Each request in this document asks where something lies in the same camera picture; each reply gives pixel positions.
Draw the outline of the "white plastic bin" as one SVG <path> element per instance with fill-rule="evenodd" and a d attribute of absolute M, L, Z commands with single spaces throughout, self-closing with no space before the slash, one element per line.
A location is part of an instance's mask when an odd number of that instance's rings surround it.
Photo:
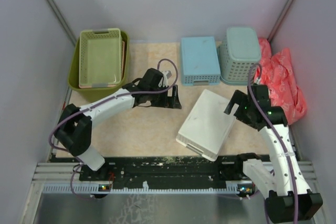
<path fill-rule="evenodd" d="M 179 129 L 176 141 L 201 157 L 217 160 L 236 121 L 224 113 L 229 100 L 205 89 Z"/>

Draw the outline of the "light blue perforated bin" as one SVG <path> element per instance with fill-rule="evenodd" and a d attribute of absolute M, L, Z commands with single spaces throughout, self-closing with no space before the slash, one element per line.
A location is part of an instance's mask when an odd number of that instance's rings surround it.
<path fill-rule="evenodd" d="M 183 37 L 180 43 L 180 80 L 185 86 L 220 83 L 221 69 L 212 36 Z"/>

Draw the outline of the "pale green perforated basket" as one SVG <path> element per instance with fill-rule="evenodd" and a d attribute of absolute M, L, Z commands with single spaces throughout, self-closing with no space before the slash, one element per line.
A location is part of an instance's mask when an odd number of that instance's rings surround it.
<path fill-rule="evenodd" d="M 231 86 L 246 86 L 252 81 L 252 66 L 261 60 L 256 31 L 251 27 L 227 28 L 222 43 L 217 47 L 221 80 Z"/>

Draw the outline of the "light green perforated bin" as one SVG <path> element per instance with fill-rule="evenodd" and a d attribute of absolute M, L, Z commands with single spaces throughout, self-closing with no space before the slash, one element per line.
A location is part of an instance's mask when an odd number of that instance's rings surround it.
<path fill-rule="evenodd" d="M 79 87 L 105 88 L 122 80 L 121 30 L 83 30 L 79 38 Z"/>

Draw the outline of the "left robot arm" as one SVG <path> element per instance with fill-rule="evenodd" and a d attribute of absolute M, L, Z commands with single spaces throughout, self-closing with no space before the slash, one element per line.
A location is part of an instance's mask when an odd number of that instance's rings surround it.
<path fill-rule="evenodd" d="M 84 106 L 66 106 L 53 136 L 67 152 L 91 169 L 93 177 L 106 179 L 109 167 L 105 165 L 105 158 L 91 144 L 93 128 L 116 114 L 147 102 L 156 108 L 182 107 L 177 84 L 168 86 L 165 73 L 150 68 L 142 78 L 125 84 L 105 98 Z"/>

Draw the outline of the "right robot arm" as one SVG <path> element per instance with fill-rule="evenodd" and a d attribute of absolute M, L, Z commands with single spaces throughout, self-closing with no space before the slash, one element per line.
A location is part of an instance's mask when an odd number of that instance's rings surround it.
<path fill-rule="evenodd" d="M 248 86 L 247 93 L 235 90 L 224 112 L 256 129 L 268 146 L 272 172 L 255 153 L 237 155 L 234 172 L 239 179 L 249 178 L 257 186 L 270 221 L 298 223 L 312 219 L 323 200 L 320 193 L 311 190 L 302 174 L 285 112 L 282 107 L 271 105 L 268 87 L 253 84 Z"/>

